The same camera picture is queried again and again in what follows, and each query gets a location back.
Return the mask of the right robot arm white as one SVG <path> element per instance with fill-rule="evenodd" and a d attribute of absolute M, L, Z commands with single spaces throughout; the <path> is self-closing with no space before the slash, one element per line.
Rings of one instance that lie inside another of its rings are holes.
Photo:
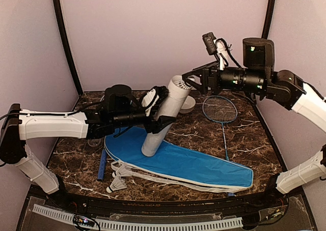
<path fill-rule="evenodd" d="M 275 46 L 272 40 L 244 38 L 243 67 L 219 68 L 218 62 L 195 68 L 182 75 L 183 81 L 201 94 L 209 90 L 218 94 L 221 90 L 242 91 L 271 99 L 292 110 L 325 130 L 325 97 L 313 86 L 304 82 L 289 70 L 274 70 Z M 325 179 L 325 147 L 309 160 L 291 170 L 269 179 L 260 203 L 270 208 L 280 198 L 298 186 L 320 178 Z"/>

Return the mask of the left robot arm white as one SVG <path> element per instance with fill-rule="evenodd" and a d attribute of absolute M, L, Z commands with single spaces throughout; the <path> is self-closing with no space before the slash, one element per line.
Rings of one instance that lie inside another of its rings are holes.
<path fill-rule="evenodd" d="M 26 141 L 34 138 L 73 137 L 99 139 L 142 125 L 146 132 L 157 134 L 175 122 L 174 116 L 155 117 L 160 104 L 167 98 L 165 86 L 155 86 L 140 99 L 132 89 L 123 84 L 107 88 L 102 101 L 88 104 L 71 112 L 39 112 L 21 109 L 12 104 L 1 118 L 1 161 L 13 164 L 31 181 L 51 196 L 61 209 L 72 204 L 72 198 L 64 191 L 64 184 L 31 152 Z"/>

